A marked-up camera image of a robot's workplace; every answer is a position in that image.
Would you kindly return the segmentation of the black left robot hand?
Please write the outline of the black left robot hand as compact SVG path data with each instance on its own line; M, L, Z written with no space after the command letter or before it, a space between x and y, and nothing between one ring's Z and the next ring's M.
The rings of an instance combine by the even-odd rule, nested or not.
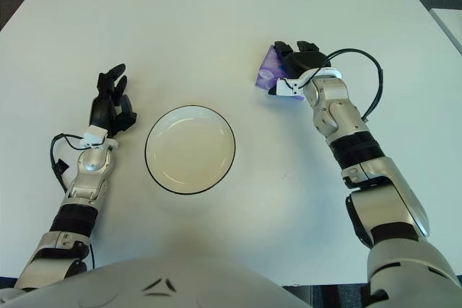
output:
M105 129L110 138L132 127L137 119L125 93L128 83L125 70L126 65L121 63L106 73L99 73L98 94L92 101L90 110L89 125Z

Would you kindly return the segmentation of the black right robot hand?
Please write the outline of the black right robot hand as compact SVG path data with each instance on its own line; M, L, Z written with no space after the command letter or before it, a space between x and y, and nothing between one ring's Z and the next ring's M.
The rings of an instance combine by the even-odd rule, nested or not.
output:
M319 47L307 41L297 41L298 51L294 51L290 45L276 41L273 45L276 54L275 73L276 81L269 89L269 95L277 96L301 96L299 87L306 81L302 75L311 69L318 69L326 59Z

